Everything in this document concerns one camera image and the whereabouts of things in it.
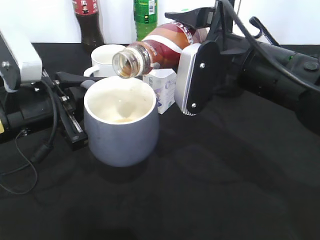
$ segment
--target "black table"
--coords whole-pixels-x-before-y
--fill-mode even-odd
[[[51,76],[81,75],[91,64],[79,44],[34,46]],[[25,154],[49,132],[22,138]],[[1,171],[24,163],[13,142],[0,153]],[[32,193],[0,189],[1,239],[320,239],[320,137],[293,112],[248,92],[215,97],[194,117],[172,106],[160,116],[155,151],[135,167],[101,165],[58,135],[37,170]],[[6,181],[31,181],[28,171]]]

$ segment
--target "gray mug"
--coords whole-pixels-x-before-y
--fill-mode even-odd
[[[96,83],[84,81],[84,128],[93,155],[114,167],[129,167],[146,159],[159,135],[153,89],[137,78],[119,76]]]

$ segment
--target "bottle label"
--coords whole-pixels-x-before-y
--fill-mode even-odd
[[[158,26],[140,44],[148,50],[153,69],[173,68],[179,63],[184,48],[203,41],[199,31],[171,22]]]
[[[97,0],[72,0],[74,12],[78,15],[92,15],[98,12]]]
[[[154,24],[158,20],[158,0],[134,0],[134,20],[141,24]]]

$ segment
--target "mug rim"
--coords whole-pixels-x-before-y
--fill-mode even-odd
[[[125,48],[125,46],[121,45],[121,44],[104,44],[104,45],[101,45],[101,46],[97,47],[95,50],[92,51],[91,60],[93,62],[97,63],[97,64],[100,64],[100,65],[105,65],[105,66],[112,65],[112,60],[111,60],[111,63],[103,63],[103,62],[97,61],[96,57],[94,57],[94,55],[99,51],[99,49],[101,50],[101,49],[105,49],[105,48],[108,48],[108,47],[110,47],[111,50],[112,50],[112,47],[123,47],[122,49],[114,51],[113,55],[117,54],[118,52],[122,51]]]
[[[101,81],[111,81],[111,80],[115,80],[115,81],[136,81],[136,82],[139,82],[139,84],[143,84],[145,86],[147,86],[147,88],[149,89],[149,91],[151,92],[152,94],[152,105],[150,107],[150,109],[148,110],[148,112],[146,114],[144,114],[143,116],[133,120],[133,121],[126,121],[126,122],[113,122],[113,121],[107,121],[107,120],[104,120],[98,116],[96,116],[89,108],[88,106],[88,97],[89,95],[91,94],[91,92],[93,91],[93,86],[100,83]],[[139,122],[141,121],[142,119],[146,118],[147,116],[149,116],[151,114],[151,112],[154,110],[154,108],[156,107],[156,103],[157,103],[157,97],[156,97],[156,93],[155,91],[152,89],[151,86],[149,86],[147,83],[143,82],[142,80],[138,79],[138,78],[135,78],[135,77],[131,77],[131,78],[127,78],[127,79],[123,79],[119,76],[110,76],[110,77],[106,77],[106,78],[103,78],[99,81],[97,81],[96,83],[94,83],[91,87],[89,87],[89,89],[86,91],[85,95],[84,95],[84,108],[85,110],[89,113],[89,115],[91,117],[93,117],[94,119],[96,119],[97,121],[101,122],[101,123],[104,123],[104,124],[109,124],[109,125],[129,125],[129,124],[133,124],[133,123],[136,123],[136,122]]]

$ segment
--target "cola bottle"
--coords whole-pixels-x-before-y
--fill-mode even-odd
[[[81,29],[81,43],[91,53],[104,44],[99,27],[97,0],[72,0],[75,16]]]

